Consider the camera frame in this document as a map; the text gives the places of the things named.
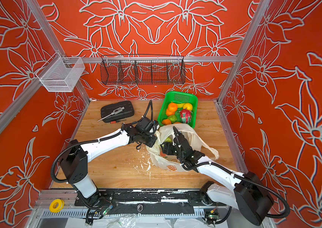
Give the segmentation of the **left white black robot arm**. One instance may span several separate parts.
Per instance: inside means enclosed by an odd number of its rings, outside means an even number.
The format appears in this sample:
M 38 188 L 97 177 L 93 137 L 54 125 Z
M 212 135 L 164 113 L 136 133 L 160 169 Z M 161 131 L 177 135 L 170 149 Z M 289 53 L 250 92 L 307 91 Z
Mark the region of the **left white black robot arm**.
M 158 121 L 153 118 L 152 101 L 149 101 L 140 120 L 124 123 L 115 132 L 95 140 L 71 142 L 52 163 L 51 179 L 56 183 L 70 184 L 77 190 L 79 197 L 89 199 L 95 196 L 98 189 L 89 176 L 88 163 L 113 149 L 132 143 L 136 143 L 138 149 L 142 145 L 152 147 L 159 127 Z

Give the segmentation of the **pink dragon fruit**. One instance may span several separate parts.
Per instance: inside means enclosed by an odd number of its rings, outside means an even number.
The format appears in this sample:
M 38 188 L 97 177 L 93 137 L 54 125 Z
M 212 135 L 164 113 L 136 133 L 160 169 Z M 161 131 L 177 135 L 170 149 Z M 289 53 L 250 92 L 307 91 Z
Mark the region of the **pink dragon fruit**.
M 180 111 L 180 118 L 182 123 L 190 123 L 192 120 L 192 112 L 188 109 L 182 109 Z

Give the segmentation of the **translucent plastic bag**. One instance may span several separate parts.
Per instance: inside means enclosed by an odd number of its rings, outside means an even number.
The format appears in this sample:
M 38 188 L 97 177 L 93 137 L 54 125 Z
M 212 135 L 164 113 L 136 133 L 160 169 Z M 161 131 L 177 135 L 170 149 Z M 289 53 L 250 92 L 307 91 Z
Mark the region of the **translucent plastic bag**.
M 186 149 L 179 145 L 176 139 L 174 128 L 188 142 Z M 186 170 L 180 165 L 180 156 L 186 161 L 191 158 L 194 151 L 213 155 L 211 160 L 215 161 L 219 158 L 219 152 L 207 145 L 204 140 L 196 133 L 196 131 L 187 124 L 171 124 L 162 126 L 156 133 L 156 142 L 152 147 L 146 147 L 152 163 L 168 171 L 185 172 Z

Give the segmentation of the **green pear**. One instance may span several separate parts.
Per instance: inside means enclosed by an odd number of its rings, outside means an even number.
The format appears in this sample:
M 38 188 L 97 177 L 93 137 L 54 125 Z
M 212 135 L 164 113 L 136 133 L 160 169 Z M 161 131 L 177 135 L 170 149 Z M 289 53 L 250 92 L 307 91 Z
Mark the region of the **green pear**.
M 164 142 L 166 143 L 166 142 L 168 142 L 168 143 L 172 143 L 173 142 L 173 139 L 172 138 L 170 138 L 170 137 L 167 137 L 165 140 L 164 140 Z

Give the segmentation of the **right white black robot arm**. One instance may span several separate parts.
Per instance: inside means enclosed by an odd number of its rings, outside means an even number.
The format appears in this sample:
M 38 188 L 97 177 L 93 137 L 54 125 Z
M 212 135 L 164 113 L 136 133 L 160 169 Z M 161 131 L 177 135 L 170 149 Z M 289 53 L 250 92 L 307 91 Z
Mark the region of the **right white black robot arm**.
M 204 193 L 215 203 L 223 203 L 240 211 L 243 217 L 255 226 L 265 218 L 286 218 L 290 207 L 279 193 L 264 186 L 253 173 L 233 171 L 207 157 L 191 144 L 191 139 L 203 140 L 193 128 L 186 124 L 163 126 L 158 131 L 158 139 L 163 143 L 172 137 L 172 144 L 165 146 L 164 153 L 176 156 L 185 171 L 195 171 L 206 175 L 215 183 L 204 185 Z

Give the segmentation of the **light green crinkled fruit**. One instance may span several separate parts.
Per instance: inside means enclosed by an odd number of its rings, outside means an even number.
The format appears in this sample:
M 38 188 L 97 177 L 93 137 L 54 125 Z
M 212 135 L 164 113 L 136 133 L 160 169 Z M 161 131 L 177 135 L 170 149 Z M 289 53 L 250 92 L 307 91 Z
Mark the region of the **light green crinkled fruit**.
M 167 119 L 170 120 L 171 123 L 175 123 L 178 120 L 175 115 L 168 116 Z

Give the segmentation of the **orange fruit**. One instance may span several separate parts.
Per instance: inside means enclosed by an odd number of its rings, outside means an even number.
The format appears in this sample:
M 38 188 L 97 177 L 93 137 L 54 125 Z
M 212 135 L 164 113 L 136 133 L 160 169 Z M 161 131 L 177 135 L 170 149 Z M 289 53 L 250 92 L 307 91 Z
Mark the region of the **orange fruit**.
M 175 112 L 172 112 L 169 109 L 166 109 L 166 116 L 172 116 L 172 115 L 175 115 Z
M 176 103 L 169 103 L 168 108 L 170 112 L 176 112 L 178 110 L 178 105 Z
M 169 119 L 164 119 L 164 120 L 162 120 L 162 122 L 161 122 L 163 125 L 169 125 L 169 124 L 172 124 L 172 122 L 171 122 L 171 120 L 169 120 Z

